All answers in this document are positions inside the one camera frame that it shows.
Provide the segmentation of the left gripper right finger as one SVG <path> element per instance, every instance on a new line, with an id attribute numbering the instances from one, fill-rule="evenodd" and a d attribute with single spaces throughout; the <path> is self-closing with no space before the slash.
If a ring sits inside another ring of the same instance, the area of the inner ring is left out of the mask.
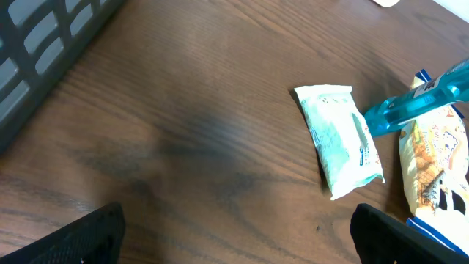
<path id="1" fill-rule="evenodd" d="M 361 203 L 350 234 L 362 263 L 467 263 L 468 257 Z"/>

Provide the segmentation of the blue mouthwash bottle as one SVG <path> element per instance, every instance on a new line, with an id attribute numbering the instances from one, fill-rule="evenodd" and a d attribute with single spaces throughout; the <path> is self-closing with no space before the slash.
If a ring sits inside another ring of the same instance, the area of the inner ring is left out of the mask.
<path id="1" fill-rule="evenodd" d="M 441 106 L 468 101 L 468 60 L 408 93 L 373 106 L 364 117 L 373 136 L 397 131 L 411 120 Z"/>

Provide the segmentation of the yellow snack bag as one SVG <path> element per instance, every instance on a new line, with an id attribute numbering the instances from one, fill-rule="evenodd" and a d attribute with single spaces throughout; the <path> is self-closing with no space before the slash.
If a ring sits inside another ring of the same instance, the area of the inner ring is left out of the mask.
<path id="1" fill-rule="evenodd" d="M 468 256 L 468 139 L 459 112 L 442 106 L 407 123 L 399 157 L 407 225 Z"/>

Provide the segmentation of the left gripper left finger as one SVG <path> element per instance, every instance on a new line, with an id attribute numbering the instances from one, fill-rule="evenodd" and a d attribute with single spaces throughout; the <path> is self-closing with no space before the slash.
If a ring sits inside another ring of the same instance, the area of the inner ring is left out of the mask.
<path id="1" fill-rule="evenodd" d="M 120 203 L 112 202 L 1 258 L 3 264 L 116 264 L 125 234 Z"/>

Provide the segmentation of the mint wet wipes pack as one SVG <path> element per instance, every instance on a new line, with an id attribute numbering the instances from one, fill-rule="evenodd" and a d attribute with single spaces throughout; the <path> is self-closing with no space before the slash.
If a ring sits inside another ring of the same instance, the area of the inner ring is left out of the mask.
<path id="1" fill-rule="evenodd" d="M 378 178 L 385 182 L 377 148 L 352 87 L 320 84 L 294 88 L 325 173 L 331 199 Z"/>

